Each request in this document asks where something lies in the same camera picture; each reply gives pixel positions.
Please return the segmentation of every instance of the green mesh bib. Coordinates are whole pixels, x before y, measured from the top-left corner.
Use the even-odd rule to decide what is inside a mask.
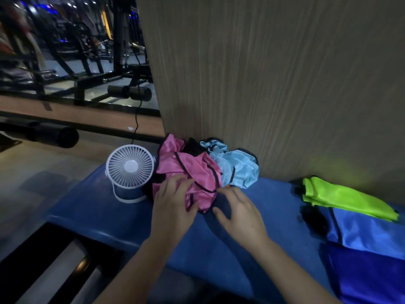
[[[318,177],[304,178],[303,184],[306,192],[302,199],[312,205],[360,212],[387,221],[398,220],[398,213],[381,199],[371,195],[330,184]]]

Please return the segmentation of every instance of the wooden wall panel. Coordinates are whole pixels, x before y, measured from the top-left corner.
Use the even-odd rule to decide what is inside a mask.
[[[137,0],[166,132],[405,203],[405,0]]]

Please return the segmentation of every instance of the left hand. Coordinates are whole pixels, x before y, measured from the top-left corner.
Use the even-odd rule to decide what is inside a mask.
[[[187,212],[185,195],[194,179],[184,180],[178,189],[177,182],[185,179],[185,175],[174,175],[166,179],[155,196],[152,211],[151,235],[149,240],[165,245],[171,252],[179,244],[198,211],[198,202],[194,203]]]

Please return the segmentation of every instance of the right hand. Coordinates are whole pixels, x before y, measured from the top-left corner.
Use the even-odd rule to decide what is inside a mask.
[[[249,253],[258,250],[269,240],[259,210],[237,187],[220,188],[217,192],[226,196],[232,212],[228,220],[219,208],[214,207],[213,212],[220,224]]]

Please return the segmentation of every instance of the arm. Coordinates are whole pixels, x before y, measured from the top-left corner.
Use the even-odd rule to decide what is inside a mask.
[[[269,239],[259,210],[239,188],[218,192],[226,196],[232,211],[228,220],[214,207],[218,221],[266,271],[288,304],[341,303]]]
[[[198,211],[198,203],[185,210],[185,194],[194,180],[185,180],[176,189],[182,178],[175,175],[162,183],[155,196],[150,237],[93,304],[146,303],[149,290]]]

